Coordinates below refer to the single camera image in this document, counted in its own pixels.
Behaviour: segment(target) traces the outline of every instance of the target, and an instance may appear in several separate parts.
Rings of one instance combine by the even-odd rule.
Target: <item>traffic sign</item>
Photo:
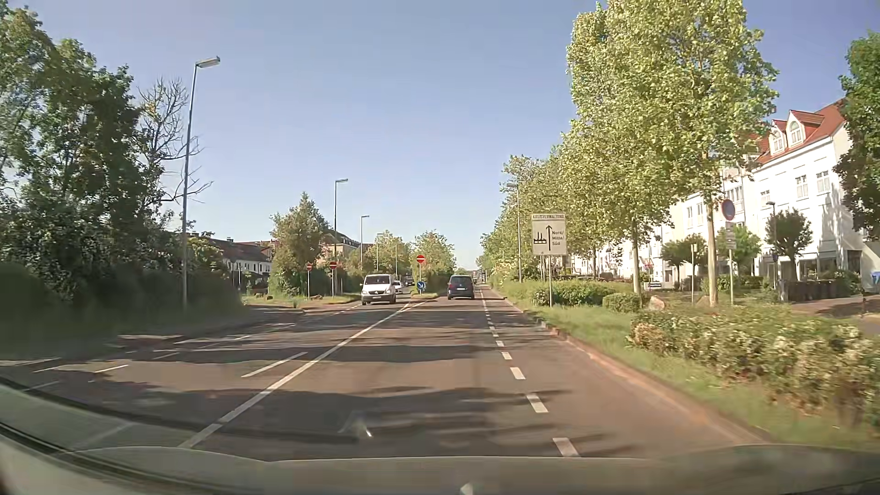
[[[565,213],[532,215],[532,253],[534,255],[568,254],[565,238]]]
[[[721,202],[721,213],[726,220],[731,221],[737,215],[737,207],[730,199],[725,199]]]

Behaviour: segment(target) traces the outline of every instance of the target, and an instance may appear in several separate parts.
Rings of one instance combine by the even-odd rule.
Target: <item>white van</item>
[[[368,275],[363,278],[361,289],[361,305],[366,306],[371,302],[384,301],[391,304],[397,302],[397,289],[394,285],[394,276],[385,273]]]

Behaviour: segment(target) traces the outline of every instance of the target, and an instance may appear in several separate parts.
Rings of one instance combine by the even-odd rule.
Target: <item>sidewalk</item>
[[[862,316],[862,296],[850,298],[821,299],[792,303],[792,311],[815,314],[829,318],[847,318],[854,322],[865,335],[880,336],[880,295],[864,298],[865,315]]]

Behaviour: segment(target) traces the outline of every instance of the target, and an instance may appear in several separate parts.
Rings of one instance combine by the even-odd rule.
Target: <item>rock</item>
[[[651,299],[648,300],[648,305],[646,309],[649,311],[660,311],[666,309],[666,303],[663,302],[662,299],[657,296],[651,296]]]

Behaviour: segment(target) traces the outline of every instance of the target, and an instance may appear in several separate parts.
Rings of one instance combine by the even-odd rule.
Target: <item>bare tree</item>
[[[144,209],[157,210],[161,203],[177,203],[183,193],[183,166],[177,170],[171,170],[172,162],[185,158],[187,149],[186,140],[186,112],[189,105],[189,90],[180,81],[173,79],[166,81],[158,79],[147,90],[139,90],[141,97],[141,121],[138,124],[138,163],[152,180],[153,190],[157,193],[144,202]],[[190,141],[189,155],[193,156],[201,151],[198,137],[193,136]],[[195,178],[195,169],[189,174],[189,187],[187,196],[194,200],[203,190],[209,188],[213,182],[201,182]],[[161,179],[167,174],[179,174],[180,180],[174,189],[164,186]]]

